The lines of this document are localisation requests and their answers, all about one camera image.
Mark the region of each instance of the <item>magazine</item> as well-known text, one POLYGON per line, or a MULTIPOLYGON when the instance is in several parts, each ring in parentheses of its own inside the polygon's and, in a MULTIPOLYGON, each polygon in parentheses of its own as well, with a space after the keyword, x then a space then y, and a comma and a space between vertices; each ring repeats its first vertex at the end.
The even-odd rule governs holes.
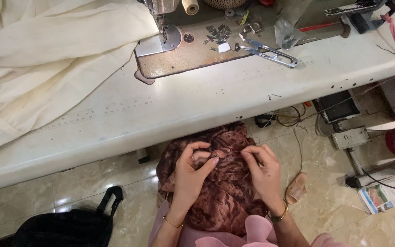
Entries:
MULTIPOLYGON (((382 183, 395 188, 395 177, 388 178, 382 183)), ((358 189, 359 197, 364 202, 365 209, 371 214, 384 212, 395 207, 395 189, 372 183, 358 189)))

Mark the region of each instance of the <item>pink ruffled clothing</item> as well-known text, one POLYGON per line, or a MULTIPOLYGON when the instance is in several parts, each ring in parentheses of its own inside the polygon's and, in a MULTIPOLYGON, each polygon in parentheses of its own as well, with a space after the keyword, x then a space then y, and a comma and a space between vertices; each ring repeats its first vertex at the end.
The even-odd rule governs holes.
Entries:
MULTIPOLYGON (((148 246, 152 243, 169 211, 168 202, 164 202, 156 213, 155 223, 150 233, 148 246)), ((178 247, 278 247, 275 231, 269 220, 250 215, 245 221, 246 236, 238 237, 231 233, 204 232, 184 226, 178 240, 178 247)), ((333 242, 328 233, 320 234, 313 241, 312 247, 350 247, 347 244, 333 242)))

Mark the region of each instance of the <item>scissors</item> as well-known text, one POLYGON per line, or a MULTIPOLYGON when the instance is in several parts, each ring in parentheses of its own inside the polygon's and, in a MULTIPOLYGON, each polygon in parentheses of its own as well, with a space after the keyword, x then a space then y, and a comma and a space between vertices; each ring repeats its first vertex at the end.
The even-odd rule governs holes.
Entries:
POLYGON ((270 48, 269 46, 267 46, 259 41, 245 38, 245 37, 243 37, 243 35, 241 33, 239 33, 239 36, 243 41, 248 42, 253 46, 253 47, 240 46, 242 49, 246 50, 247 52, 249 52, 251 54, 257 55, 257 56, 262 57, 264 59, 271 60, 273 62, 276 62, 278 64, 281 64, 281 65, 286 66, 291 69, 294 68, 295 66, 297 66, 297 64, 298 64, 298 60, 296 58, 291 57, 286 53, 282 53, 280 51, 275 50, 274 48, 270 48), (266 50, 274 53, 274 56, 271 57, 271 56, 268 56, 268 55, 260 52, 259 51, 260 48, 266 49, 266 50), (289 64, 289 63, 285 63, 283 61, 278 60, 278 55, 289 59, 291 61, 291 63, 289 64))

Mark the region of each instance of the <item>hand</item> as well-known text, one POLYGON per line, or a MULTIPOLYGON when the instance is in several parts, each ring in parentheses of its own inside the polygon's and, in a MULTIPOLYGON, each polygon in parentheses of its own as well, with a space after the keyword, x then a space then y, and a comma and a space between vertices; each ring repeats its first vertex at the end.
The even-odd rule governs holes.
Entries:
POLYGON ((185 217, 191 205, 198 198, 205 178, 216 167, 219 161, 218 157, 211 158, 199 170, 195 171, 193 168, 194 164, 197 166, 205 162, 210 156, 210 153, 204 151, 193 153, 193 150, 199 148, 205 149, 209 146, 210 144, 206 142, 190 143, 185 147, 181 157, 176 162, 175 190, 172 206, 170 207, 170 212, 174 214, 171 215, 172 220, 174 221, 176 219, 175 224, 179 224, 182 221, 180 220, 181 218, 184 219, 183 217, 185 217))
POLYGON ((278 215, 281 210, 285 209, 285 204, 279 195, 281 165, 274 152, 267 144, 263 144, 248 146, 242 150, 241 154, 248 163, 255 191, 271 210, 271 213, 278 215))

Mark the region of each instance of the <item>tile floor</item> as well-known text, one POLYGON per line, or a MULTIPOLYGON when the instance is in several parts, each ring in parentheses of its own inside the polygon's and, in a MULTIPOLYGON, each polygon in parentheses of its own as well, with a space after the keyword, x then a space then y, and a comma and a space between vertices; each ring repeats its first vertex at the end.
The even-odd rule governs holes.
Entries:
MULTIPOLYGON (((306 115, 314 113, 313 107, 306 115)), ((329 232, 336 241, 356 246, 395 246, 395 208, 368 215, 354 189, 340 186, 346 174, 354 174, 344 151, 333 148, 331 140, 315 133, 315 117, 300 126, 284 127, 273 121, 260 131, 253 119, 244 120, 249 135, 258 144, 267 143, 282 164, 282 191, 302 170, 309 177, 308 193, 290 207, 297 225, 308 241, 329 232)), ((374 126, 391 122, 384 112, 349 120, 347 124, 374 126)), ((150 148, 159 156, 165 143, 150 148)), ((384 135, 361 146, 364 167, 394 158, 384 144, 384 135)), ((111 157, 75 169, 0 189, 0 238, 12 234, 33 215, 63 212, 72 208, 95 208, 106 188, 122 185, 125 200, 115 215, 109 246, 146 246, 156 214, 157 161, 138 164, 136 153, 111 157)))

